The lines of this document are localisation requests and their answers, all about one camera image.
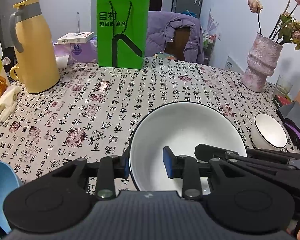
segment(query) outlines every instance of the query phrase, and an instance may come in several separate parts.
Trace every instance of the green paper bag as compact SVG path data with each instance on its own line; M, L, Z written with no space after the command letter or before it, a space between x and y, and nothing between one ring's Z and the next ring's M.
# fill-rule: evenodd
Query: green paper bag
M141 69L150 0L97 0L99 66Z

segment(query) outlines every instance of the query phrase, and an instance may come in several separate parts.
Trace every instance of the thermos handle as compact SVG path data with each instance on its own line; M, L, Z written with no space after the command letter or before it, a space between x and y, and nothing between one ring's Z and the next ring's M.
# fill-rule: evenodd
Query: thermos handle
M9 29L10 29L10 35L12 38L12 42L19 53L23 52L23 46L19 42L18 37L17 37L16 18L17 18L17 16L20 16L21 14L22 14L22 12L20 10L18 10L16 12L14 12L13 14L11 14L10 20L9 20Z
M18 67L18 65L19 65L19 63L18 64L16 64L14 67L12 67L11 69L10 69L10 77L12 78L12 79L14 79L14 80L19 80L19 77L16 75L16 73L14 72L15 70L17 70L19 67Z

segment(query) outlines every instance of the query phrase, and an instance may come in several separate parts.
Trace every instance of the white bowl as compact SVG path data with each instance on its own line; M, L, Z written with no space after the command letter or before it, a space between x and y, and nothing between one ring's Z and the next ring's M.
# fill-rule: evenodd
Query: white bowl
M175 102L160 106L146 115L131 138L130 171L138 190L182 191L182 179L169 179L162 159L163 147L175 156L195 158L194 149L207 144L247 156L242 138L234 125L218 111L198 103ZM209 194L207 178L201 178L204 194Z
M280 150L287 145L287 136L282 126L267 114L254 117L251 139L259 149Z

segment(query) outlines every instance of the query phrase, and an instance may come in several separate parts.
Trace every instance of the yellow thermos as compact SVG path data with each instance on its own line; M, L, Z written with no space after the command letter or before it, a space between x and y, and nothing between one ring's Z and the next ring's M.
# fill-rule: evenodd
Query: yellow thermos
M10 16L9 28L18 64L10 76L24 83L29 94L38 94L60 79L51 32L39 0L25 0L13 7L17 11Z

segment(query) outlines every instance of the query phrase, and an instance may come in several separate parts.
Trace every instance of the white glove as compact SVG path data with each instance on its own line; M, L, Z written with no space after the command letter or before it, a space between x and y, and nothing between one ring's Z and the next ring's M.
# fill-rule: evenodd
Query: white glove
M0 121L4 122L8 116L15 110L17 102L14 101L14 95L21 91L19 86L9 86L0 97Z

